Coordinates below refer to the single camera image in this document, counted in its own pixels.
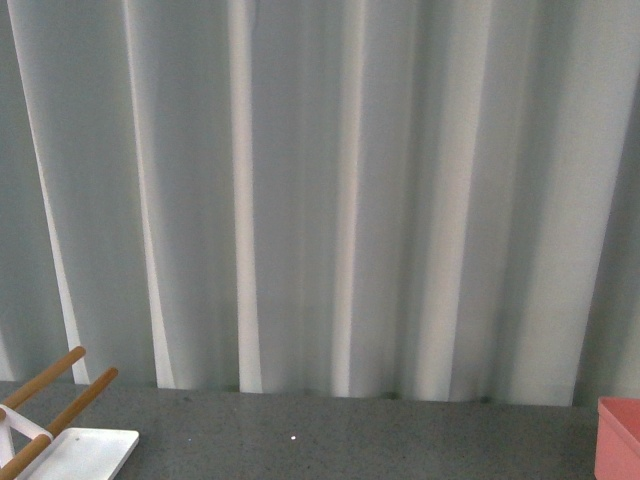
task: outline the table surface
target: table surface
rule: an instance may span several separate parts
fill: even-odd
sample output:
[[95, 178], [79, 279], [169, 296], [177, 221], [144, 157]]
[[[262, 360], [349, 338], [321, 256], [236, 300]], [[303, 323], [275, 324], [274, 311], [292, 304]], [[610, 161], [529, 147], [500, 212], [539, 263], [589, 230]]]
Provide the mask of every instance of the table surface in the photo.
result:
[[[18, 384], [0, 382], [1, 398]], [[81, 391], [20, 412], [47, 425]], [[110, 386], [72, 426], [137, 430], [124, 479], [593, 479], [595, 410]]]

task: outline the curtain fold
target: curtain fold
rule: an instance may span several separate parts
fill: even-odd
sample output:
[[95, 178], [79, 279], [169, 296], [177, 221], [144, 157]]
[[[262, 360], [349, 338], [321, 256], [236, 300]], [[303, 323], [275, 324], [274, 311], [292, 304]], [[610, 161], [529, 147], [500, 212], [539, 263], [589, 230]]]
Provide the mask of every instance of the curtain fold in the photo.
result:
[[0, 378], [640, 395], [640, 4], [8, 0]]

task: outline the white plastic base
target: white plastic base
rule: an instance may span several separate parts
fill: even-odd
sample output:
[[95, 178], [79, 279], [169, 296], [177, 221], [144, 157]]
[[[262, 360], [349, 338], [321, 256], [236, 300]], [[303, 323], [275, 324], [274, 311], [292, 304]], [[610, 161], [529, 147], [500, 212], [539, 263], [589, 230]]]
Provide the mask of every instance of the white plastic base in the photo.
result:
[[67, 428], [19, 480], [112, 480], [138, 444], [132, 430]]

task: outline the white stand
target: white stand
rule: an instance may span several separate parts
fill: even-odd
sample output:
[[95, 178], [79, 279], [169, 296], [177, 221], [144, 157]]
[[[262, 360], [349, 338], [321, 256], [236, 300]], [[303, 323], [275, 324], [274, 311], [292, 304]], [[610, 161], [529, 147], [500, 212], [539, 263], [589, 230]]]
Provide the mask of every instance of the white stand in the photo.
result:
[[[0, 463], [14, 456], [10, 428], [29, 438], [52, 435], [10, 408], [0, 421]], [[18, 476], [19, 480], [112, 480], [138, 444], [132, 430], [67, 428]]]

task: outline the pink plastic bin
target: pink plastic bin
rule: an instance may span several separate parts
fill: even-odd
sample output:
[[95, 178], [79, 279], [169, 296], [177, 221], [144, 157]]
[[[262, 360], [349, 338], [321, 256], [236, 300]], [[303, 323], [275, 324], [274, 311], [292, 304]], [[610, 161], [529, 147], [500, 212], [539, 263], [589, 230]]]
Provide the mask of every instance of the pink plastic bin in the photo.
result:
[[640, 400], [603, 397], [598, 413], [596, 478], [640, 479]]

